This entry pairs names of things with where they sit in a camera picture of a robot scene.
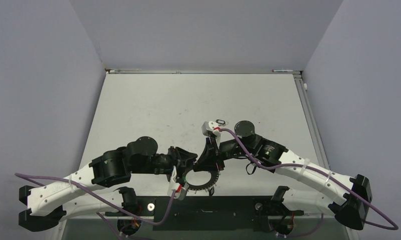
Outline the black key tag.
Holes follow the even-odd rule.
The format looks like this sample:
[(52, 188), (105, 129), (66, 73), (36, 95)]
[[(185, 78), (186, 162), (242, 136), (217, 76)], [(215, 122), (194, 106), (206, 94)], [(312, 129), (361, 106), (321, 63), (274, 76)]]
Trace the black key tag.
[(228, 121), (225, 121), (225, 120), (222, 120), (222, 119), (217, 119), (215, 122), (221, 127), (224, 127), (224, 126), (229, 124)]

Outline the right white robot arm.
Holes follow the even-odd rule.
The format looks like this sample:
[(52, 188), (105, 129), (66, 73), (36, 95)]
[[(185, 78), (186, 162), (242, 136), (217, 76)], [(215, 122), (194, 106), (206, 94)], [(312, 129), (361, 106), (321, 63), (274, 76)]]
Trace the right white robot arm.
[(257, 134), (254, 124), (248, 120), (238, 122), (233, 131), (215, 121), (206, 121), (201, 130), (206, 143), (193, 164), (194, 172), (209, 172), (214, 179), (224, 169), (226, 160), (247, 157), (255, 168), (286, 176), (315, 190), (278, 187), (271, 200), (275, 213), (320, 213), (333, 216), (350, 229), (364, 229), (372, 201), (367, 177), (339, 174), (302, 158), (287, 147)]

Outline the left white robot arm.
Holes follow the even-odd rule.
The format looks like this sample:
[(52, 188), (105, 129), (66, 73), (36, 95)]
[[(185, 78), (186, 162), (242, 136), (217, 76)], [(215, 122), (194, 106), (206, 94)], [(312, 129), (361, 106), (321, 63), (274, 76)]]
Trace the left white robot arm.
[(41, 232), (60, 222), (91, 213), (121, 213), (140, 219), (145, 209), (126, 183), (132, 174), (165, 175), (171, 200), (183, 199), (189, 190), (184, 174), (197, 154), (180, 147), (158, 153), (158, 143), (142, 136), (126, 146), (109, 150), (66, 177), (51, 177), (50, 183), (22, 186), (18, 198), (26, 205), (19, 213), (19, 226)]

